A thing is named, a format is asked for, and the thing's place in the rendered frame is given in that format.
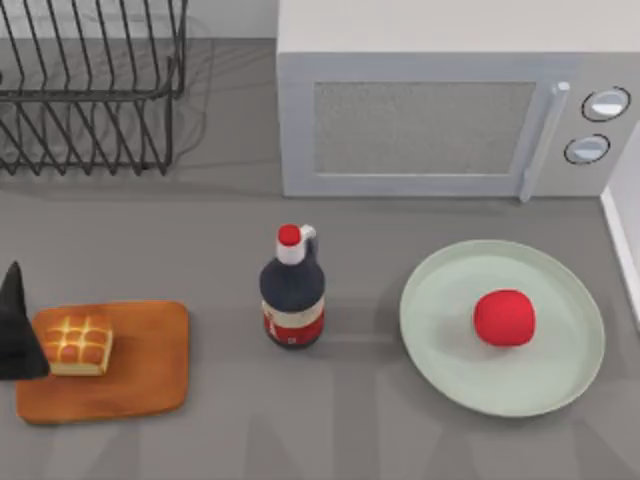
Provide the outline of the square bread loaf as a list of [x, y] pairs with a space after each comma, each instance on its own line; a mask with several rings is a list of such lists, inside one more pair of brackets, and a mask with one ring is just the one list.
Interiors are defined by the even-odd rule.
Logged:
[[50, 322], [41, 334], [54, 376], [102, 376], [109, 366], [114, 330], [102, 315], [66, 315]]

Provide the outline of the small microwave knob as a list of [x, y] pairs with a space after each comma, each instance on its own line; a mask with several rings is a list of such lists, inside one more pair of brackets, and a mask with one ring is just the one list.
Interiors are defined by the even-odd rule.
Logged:
[[610, 149], [609, 139], [601, 134], [593, 134], [570, 141], [564, 150], [567, 162], [574, 165], [588, 165], [598, 162]]

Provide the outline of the pale green plate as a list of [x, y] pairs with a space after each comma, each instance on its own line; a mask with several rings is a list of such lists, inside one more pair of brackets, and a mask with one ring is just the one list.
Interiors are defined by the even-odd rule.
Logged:
[[[536, 329], [523, 346], [480, 339], [473, 310], [485, 295], [517, 290], [532, 303]], [[420, 374], [453, 402], [504, 418], [547, 414], [579, 398], [606, 350], [593, 296], [561, 262], [505, 240], [444, 247], [410, 274], [399, 305], [401, 337]]]

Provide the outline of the wooden cutting board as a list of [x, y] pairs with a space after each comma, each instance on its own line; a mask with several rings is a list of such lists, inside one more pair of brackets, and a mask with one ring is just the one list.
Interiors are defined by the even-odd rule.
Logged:
[[37, 313], [42, 334], [67, 315], [105, 315], [114, 340], [102, 376], [49, 375], [16, 384], [16, 412], [30, 424], [65, 424], [153, 415], [185, 401], [189, 373], [189, 313], [175, 301], [72, 305]]

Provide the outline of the red apple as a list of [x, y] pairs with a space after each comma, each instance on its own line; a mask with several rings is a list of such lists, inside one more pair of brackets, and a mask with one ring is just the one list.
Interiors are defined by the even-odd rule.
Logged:
[[524, 293], [494, 290], [481, 297], [473, 310], [476, 335], [495, 347], [519, 347], [529, 343], [536, 330], [536, 312]]

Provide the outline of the dark bottle with red cap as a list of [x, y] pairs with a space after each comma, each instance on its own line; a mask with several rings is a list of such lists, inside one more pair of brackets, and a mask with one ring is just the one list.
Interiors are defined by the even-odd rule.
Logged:
[[308, 347], [324, 329], [326, 279], [317, 251], [313, 226], [284, 224], [275, 257], [260, 272], [264, 329], [284, 348]]

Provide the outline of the pale microwave oven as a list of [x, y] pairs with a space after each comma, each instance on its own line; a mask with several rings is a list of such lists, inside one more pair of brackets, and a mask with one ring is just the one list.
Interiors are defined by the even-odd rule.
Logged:
[[[459, 52], [544, 54], [572, 69], [571, 90], [532, 197], [592, 197], [640, 141], [640, 0], [281, 0], [281, 54]], [[593, 92], [631, 95], [621, 116], [582, 115]], [[576, 138], [606, 136], [598, 162], [574, 165]]]

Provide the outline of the large microwave knob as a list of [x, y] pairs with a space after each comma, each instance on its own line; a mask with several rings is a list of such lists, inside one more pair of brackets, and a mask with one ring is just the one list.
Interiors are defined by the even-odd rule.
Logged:
[[587, 120], [602, 123], [624, 114], [630, 104], [630, 93], [624, 88], [614, 86], [591, 93], [583, 101], [581, 110]]

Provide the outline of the microwave door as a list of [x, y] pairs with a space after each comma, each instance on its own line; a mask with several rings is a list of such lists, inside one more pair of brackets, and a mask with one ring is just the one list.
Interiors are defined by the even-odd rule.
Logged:
[[518, 197], [548, 102], [544, 54], [281, 54], [290, 197]]

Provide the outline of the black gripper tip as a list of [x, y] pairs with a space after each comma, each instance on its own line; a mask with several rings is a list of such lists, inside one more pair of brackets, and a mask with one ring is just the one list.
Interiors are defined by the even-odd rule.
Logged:
[[22, 271], [14, 261], [0, 284], [0, 381], [34, 380], [49, 373], [27, 315]]

